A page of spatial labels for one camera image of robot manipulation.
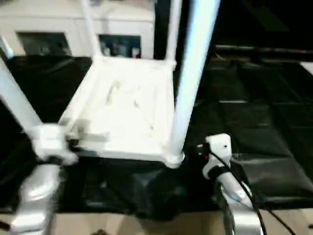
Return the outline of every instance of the white plastic stool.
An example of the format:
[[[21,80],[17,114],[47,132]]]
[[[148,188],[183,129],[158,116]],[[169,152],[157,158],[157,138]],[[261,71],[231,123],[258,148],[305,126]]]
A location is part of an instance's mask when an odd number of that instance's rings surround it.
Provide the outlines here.
[[[87,154],[92,151],[98,157],[160,161],[170,168],[179,167],[220,0],[193,1],[175,111],[173,70],[181,0],[171,3],[164,61],[103,56],[89,0],[81,0],[81,4],[93,48],[92,65],[59,123],[66,125],[73,138],[79,138]],[[10,82],[14,78],[3,70],[1,98],[27,132],[39,118],[30,105],[16,105],[26,99],[20,90],[22,95],[13,97],[12,91],[19,89],[16,83],[6,91],[8,78]]]

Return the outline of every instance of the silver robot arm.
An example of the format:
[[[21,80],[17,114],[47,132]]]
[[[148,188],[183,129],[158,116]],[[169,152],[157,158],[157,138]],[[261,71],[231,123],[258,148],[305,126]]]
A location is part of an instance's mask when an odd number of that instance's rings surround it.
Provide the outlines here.
[[[21,186],[20,204],[10,230],[13,235],[50,234],[65,182],[63,165],[77,160],[67,149],[62,126],[37,126],[32,135],[33,149],[43,164],[38,165]]]
[[[215,153],[230,166],[232,156],[230,136],[219,134],[205,139],[210,152]],[[214,155],[208,155],[208,163],[202,173],[215,181],[215,196],[224,213],[224,226],[229,235],[262,235],[261,222],[252,202],[233,174]]]

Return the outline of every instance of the black tablecloth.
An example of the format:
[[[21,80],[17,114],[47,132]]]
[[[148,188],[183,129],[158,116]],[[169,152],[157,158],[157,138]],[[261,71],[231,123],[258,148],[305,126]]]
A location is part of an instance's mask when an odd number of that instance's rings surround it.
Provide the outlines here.
[[[57,122],[90,64],[89,58],[16,57],[8,67],[41,119]],[[81,157],[66,168],[60,212],[170,219],[215,210],[212,183],[202,177],[195,146],[217,133],[231,135],[235,171],[268,207],[312,207],[312,85],[313,77],[298,64],[212,62],[203,73],[180,168]],[[0,212],[13,212],[36,158],[3,105],[0,113]]]

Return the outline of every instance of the black cable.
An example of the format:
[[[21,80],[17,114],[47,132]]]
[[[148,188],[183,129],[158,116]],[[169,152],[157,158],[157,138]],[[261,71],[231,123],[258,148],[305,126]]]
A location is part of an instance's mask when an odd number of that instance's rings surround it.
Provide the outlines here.
[[[279,223],[281,223],[287,230],[290,234],[292,235],[296,235],[295,232],[292,230],[291,227],[289,227],[288,224],[286,224],[278,215],[276,215],[272,210],[270,209],[266,209],[275,219],[277,219],[277,221]]]
[[[259,217],[259,220],[260,220],[260,224],[261,224],[261,228],[263,230],[263,235],[267,235],[267,232],[266,232],[266,227],[265,227],[265,224],[264,224],[264,221],[263,221],[263,218],[262,218],[262,215],[260,213],[260,210],[259,208],[256,206],[256,202],[254,200],[254,197],[251,196],[250,192],[248,191],[248,189],[244,186],[244,184],[241,182],[241,180],[238,179],[238,177],[236,176],[236,174],[234,173],[234,171],[227,165],[227,163],[222,159],[220,158],[219,156],[217,156],[215,153],[213,153],[212,151],[210,151],[210,153],[216,157],[223,165],[225,168],[227,168],[227,170],[235,177],[235,179],[237,180],[237,182],[239,183],[239,185],[242,187],[242,189],[245,191],[246,195],[248,196],[248,198],[250,199],[251,203],[252,203],[252,207],[253,209],[256,211],[258,217]]]
[[[251,203],[252,203],[252,207],[253,209],[255,209],[258,217],[259,217],[259,220],[260,220],[260,223],[261,223],[261,227],[262,227],[262,230],[263,230],[263,234],[266,235],[267,232],[266,232],[266,228],[265,228],[265,224],[264,224],[264,221],[263,221],[263,218],[261,216],[261,213],[260,213],[260,210],[259,208],[256,207],[256,202],[254,200],[254,197],[251,196],[250,192],[248,192],[248,190],[246,189],[246,187],[243,185],[243,183],[241,182],[241,180],[238,179],[238,177],[236,176],[236,174],[234,173],[234,171],[227,165],[227,163],[222,159],[220,158],[219,156],[217,156],[215,153],[213,153],[212,151],[210,151],[210,153],[216,157],[223,165],[225,168],[227,168],[227,170],[235,177],[235,179],[238,181],[238,183],[240,184],[240,186],[242,187],[242,189],[245,191],[246,195],[248,196],[248,198],[251,200]],[[281,223],[281,225],[283,225],[287,230],[288,232],[291,234],[291,235],[296,235],[296,233],[292,230],[292,228],[286,224],[278,215],[276,215],[271,209],[269,208],[266,208],[266,211],[268,211],[279,223]]]

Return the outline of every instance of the white pole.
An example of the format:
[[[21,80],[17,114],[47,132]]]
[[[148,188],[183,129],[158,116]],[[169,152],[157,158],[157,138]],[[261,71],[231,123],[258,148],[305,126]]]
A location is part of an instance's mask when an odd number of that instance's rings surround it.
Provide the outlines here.
[[[175,61],[182,0],[172,0],[168,26],[166,59]]]
[[[42,122],[1,58],[0,98],[16,121],[31,137],[33,128],[41,125]]]
[[[102,53],[99,38],[93,26],[92,14],[90,9],[90,0],[81,0],[81,5],[83,8],[88,36],[92,47],[92,57],[94,58],[97,55],[102,55]]]
[[[170,135],[170,153],[181,155],[203,66],[210,45],[220,0],[194,0],[189,19],[179,90]]]

